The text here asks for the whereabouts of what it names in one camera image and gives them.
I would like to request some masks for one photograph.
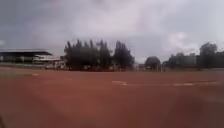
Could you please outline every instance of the tall tree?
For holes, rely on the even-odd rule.
[[[156,56],[148,57],[145,61],[145,67],[151,70],[156,70],[160,66],[160,60]]]
[[[116,43],[113,59],[121,69],[131,68],[134,64],[134,57],[131,55],[131,51],[120,41]]]
[[[207,42],[200,48],[199,66],[201,68],[212,68],[215,65],[215,54],[217,45]]]
[[[109,69],[111,66],[111,55],[110,50],[107,47],[107,43],[101,40],[98,44],[99,46],[99,62],[102,69]]]

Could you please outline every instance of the building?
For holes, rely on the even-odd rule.
[[[44,49],[0,49],[1,62],[36,63],[60,61]]]

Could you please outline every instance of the cloudy sky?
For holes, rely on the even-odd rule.
[[[0,0],[0,47],[63,54],[67,40],[126,42],[139,62],[206,41],[224,48],[223,0]]]

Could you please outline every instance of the gray cloud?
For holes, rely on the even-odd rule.
[[[6,48],[63,53],[67,40],[127,42],[138,61],[197,52],[205,41],[223,47],[222,0],[1,0],[0,40]]]

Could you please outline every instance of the tree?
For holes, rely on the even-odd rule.
[[[120,41],[116,43],[113,59],[121,69],[131,68],[134,64],[134,57],[131,55],[131,51]]]
[[[151,70],[156,70],[160,66],[160,60],[156,56],[148,57],[145,61],[145,67]]]
[[[199,67],[212,68],[215,65],[215,54],[217,45],[212,43],[205,43],[200,48]]]
[[[104,43],[103,40],[101,40],[97,45],[99,46],[100,67],[102,69],[109,69],[111,66],[111,55],[110,50],[107,47],[107,43]]]
[[[65,52],[65,59],[66,59],[66,66],[69,67],[69,69],[73,65],[73,47],[71,46],[71,43],[68,41],[67,45],[64,49]]]

